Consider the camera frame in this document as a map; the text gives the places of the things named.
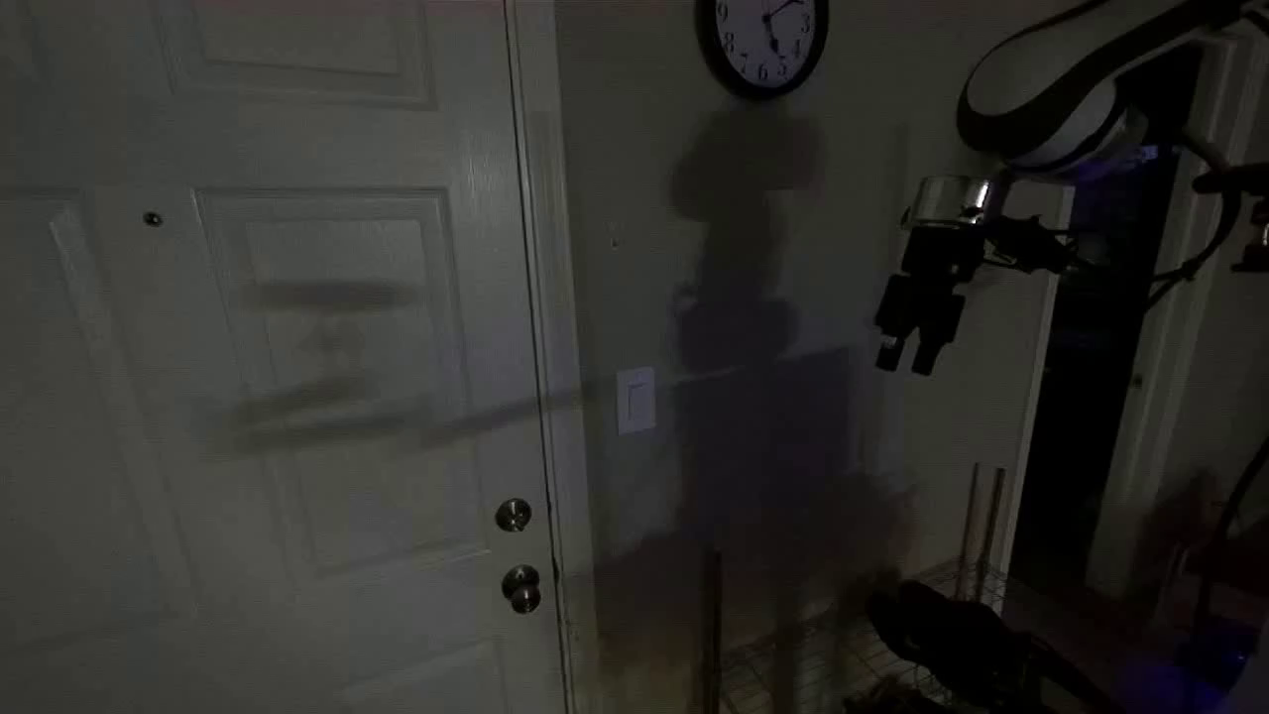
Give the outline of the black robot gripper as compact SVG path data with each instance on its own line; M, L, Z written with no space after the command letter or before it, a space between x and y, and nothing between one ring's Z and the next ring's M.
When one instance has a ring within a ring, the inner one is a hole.
M930 378L938 351L954 340L962 312L959 284L976 277L984 243L967 226L913 226L901 267L885 284L875 330L875 369L894 373L906 334L918 334L913 373Z

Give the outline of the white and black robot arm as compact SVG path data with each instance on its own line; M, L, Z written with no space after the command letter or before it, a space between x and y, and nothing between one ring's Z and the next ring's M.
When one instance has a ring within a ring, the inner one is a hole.
M984 169L930 176L906 202L905 248L871 312L875 363L894 373L913 351L929 378L984 267L1065 272L1087 230L1009 219L1009 185L1122 165L1148 132L1126 74L1233 24L1263 24L1263 0L1079 0L988 47L954 95L954 133Z

